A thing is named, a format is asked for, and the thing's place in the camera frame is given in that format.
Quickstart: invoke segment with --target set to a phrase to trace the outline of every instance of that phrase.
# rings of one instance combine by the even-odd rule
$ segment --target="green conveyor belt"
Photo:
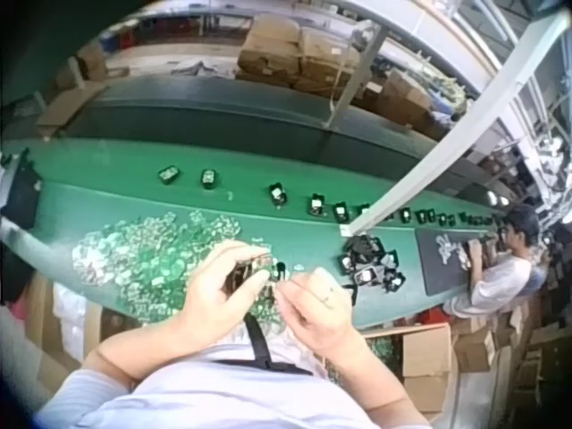
[[[288,266],[318,265],[332,271],[342,283],[335,257],[344,239],[332,217],[316,220],[306,213],[313,192],[326,196],[326,203],[345,201],[349,206],[373,202],[392,183],[322,166],[165,143],[119,140],[55,139],[6,142],[4,150],[18,152],[30,147],[31,158],[45,182],[40,197],[37,225],[31,235],[8,231],[3,240],[38,270],[55,281],[85,294],[100,304],[125,312],[115,302],[110,287],[82,284],[72,270],[72,248],[89,231],[106,223],[140,216],[163,215],[167,211],[185,216],[192,208],[208,215],[226,212],[240,221],[244,240],[262,237]],[[181,177],[165,186],[157,172],[177,165]],[[214,168],[220,186],[201,188],[200,173]],[[271,203],[268,185],[280,181],[289,203],[277,210]],[[438,211],[467,211],[487,215],[486,207],[424,192],[410,205],[414,210],[435,207]],[[389,221],[374,230],[387,249],[396,248],[400,269],[407,282],[397,293],[380,288],[360,288],[354,324],[366,327],[432,307],[454,296],[461,288],[427,297],[414,228]]]

